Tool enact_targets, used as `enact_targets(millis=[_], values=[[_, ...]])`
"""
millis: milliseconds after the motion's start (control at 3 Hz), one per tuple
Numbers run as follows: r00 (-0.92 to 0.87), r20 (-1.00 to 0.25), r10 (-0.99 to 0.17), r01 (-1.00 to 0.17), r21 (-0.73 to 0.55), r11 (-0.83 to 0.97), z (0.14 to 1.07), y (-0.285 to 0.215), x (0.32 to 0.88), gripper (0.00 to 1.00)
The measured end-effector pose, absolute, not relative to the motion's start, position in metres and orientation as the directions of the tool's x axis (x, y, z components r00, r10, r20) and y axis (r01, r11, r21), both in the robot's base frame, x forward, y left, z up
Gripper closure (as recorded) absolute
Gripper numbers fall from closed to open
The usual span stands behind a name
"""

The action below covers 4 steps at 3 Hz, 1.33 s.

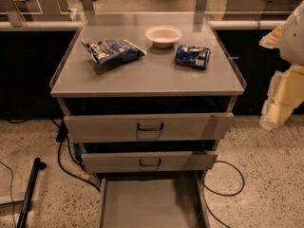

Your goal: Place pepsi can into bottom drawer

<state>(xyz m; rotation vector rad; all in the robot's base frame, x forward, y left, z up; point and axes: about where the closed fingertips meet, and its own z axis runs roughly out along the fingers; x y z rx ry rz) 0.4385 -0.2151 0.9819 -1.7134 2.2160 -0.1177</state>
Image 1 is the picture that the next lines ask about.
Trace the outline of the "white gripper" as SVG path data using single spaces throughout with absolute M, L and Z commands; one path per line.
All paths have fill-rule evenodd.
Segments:
M 304 102 L 304 1 L 285 24 L 281 23 L 263 36 L 259 45 L 280 48 L 281 58 L 294 64 L 285 72 L 275 72 L 262 107 L 259 124 L 273 130 L 281 127 Z

